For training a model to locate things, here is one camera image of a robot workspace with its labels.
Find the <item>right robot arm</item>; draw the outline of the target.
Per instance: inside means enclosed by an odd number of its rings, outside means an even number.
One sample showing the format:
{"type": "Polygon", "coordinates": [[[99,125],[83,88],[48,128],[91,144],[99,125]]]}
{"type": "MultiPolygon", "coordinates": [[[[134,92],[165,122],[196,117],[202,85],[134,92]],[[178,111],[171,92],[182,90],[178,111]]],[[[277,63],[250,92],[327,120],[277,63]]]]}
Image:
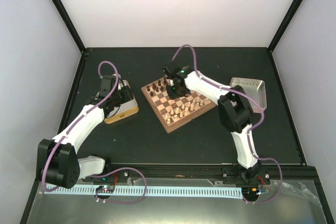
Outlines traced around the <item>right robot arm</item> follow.
{"type": "Polygon", "coordinates": [[[253,110],[244,89],[218,83],[190,66],[177,66],[173,60],[165,64],[163,72],[170,82],[167,92],[171,99],[196,91],[217,105],[220,122],[231,132],[235,143],[239,179],[244,184],[252,183],[258,177],[261,164],[250,129],[253,110]]]}

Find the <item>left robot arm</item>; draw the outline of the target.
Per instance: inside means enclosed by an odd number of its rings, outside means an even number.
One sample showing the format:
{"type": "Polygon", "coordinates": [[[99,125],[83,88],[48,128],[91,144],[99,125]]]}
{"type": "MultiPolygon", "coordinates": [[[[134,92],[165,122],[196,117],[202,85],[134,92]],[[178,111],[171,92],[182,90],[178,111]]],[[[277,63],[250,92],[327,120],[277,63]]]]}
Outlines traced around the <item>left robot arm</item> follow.
{"type": "Polygon", "coordinates": [[[138,112],[139,107],[129,83],[119,74],[102,76],[97,94],[92,96],[79,115],[51,140],[43,139],[38,145],[36,176],[41,182],[71,188],[80,179],[95,175],[108,181],[113,169],[109,158],[77,153],[96,126],[112,124],[138,112]]]}

